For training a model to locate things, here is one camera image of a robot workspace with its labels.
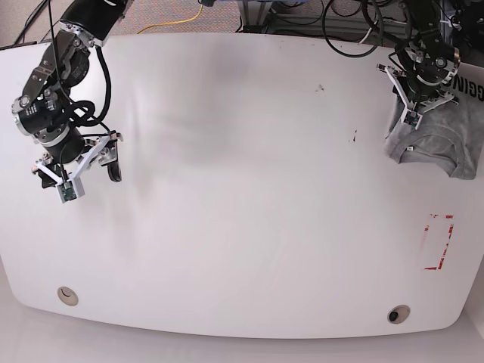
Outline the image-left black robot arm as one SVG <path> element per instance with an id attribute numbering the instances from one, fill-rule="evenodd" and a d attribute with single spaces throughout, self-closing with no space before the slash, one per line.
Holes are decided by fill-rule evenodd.
<path id="1" fill-rule="evenodd" d="M 107 167 L 113 182 L 121 180 L 117 156 L 121 135 L 104 124 L 112 82 L 102 48 L 131 5 L 130 1 L 72 2 L 60 17 L 59 31 L 51 34 L 40 64 L 12 104 L 18 129 L 45 149 L 34 174 L 42 187 L 55 187 L 65 200 L 80 196 L 80 176 L 96 160 Z M 91 53 L 96 53 L 104 75 L 101 111 L 91 101 L 74 101 L 70 96 L 89 71 Z"/>

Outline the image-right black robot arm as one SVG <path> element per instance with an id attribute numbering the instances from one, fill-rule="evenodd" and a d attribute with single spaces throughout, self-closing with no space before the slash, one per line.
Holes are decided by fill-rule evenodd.
<path id="1" fill-rule="evenodd" d="M 445 42 L 433 1 L 401 1 L 399 7 L 406 16 L 403 38 L 385 31 L 376 1 L 362 1 L 361 13 L 380 41 L 387 39 L 394 44 L 389 59 L 398 60 L 392 66 L 380 64 L 377 69 L 388 76 L 403 105 L 399 121 L 418 129 L 425 113 L 448 102 L 458 103 L 443 86 L 457 75 L 461 56 L 458 48 Z"/>

